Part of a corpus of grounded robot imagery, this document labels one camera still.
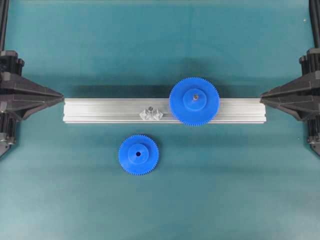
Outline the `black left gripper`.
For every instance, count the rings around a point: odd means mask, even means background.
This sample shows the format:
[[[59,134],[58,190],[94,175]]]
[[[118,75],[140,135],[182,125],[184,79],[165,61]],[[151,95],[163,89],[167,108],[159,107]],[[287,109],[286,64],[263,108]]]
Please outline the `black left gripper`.
[[[63,95],[22,77],[25,62],[15,51],[0,52],[0,157],[16,143],[17,120],[63,101]]]

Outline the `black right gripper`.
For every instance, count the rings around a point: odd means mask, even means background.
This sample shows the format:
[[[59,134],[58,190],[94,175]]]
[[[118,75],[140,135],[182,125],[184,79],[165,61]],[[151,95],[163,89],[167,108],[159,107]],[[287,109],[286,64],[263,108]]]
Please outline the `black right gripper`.
[[[320,156],[320,97],[285,96],[320,87],[320,73],[316,72],[320,70],[320,49],[310,48],[306,55],[300,57],[299,63],[303,76],[264,92],[260,102],[293,116],[297,121],[308,120],[307,143]]]

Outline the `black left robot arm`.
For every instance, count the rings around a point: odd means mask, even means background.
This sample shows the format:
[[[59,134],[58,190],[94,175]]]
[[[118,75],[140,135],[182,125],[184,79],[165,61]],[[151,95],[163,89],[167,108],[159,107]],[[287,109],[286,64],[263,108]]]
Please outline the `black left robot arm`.
[[[63,94],[22,76],[25,62],[5,50],[9,1],[0,2],[0,156],[16,144],[17,124],[64,100]]]

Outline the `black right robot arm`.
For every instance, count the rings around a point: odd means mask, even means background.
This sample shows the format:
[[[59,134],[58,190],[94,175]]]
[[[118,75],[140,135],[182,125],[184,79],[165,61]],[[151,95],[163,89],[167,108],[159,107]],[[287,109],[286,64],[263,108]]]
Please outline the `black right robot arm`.
[[[309,16],[314,48],[299,58],[302,76],[260,96],[260,102],[306,122],[307,143],[320,154],[320,2],[310,0]]]

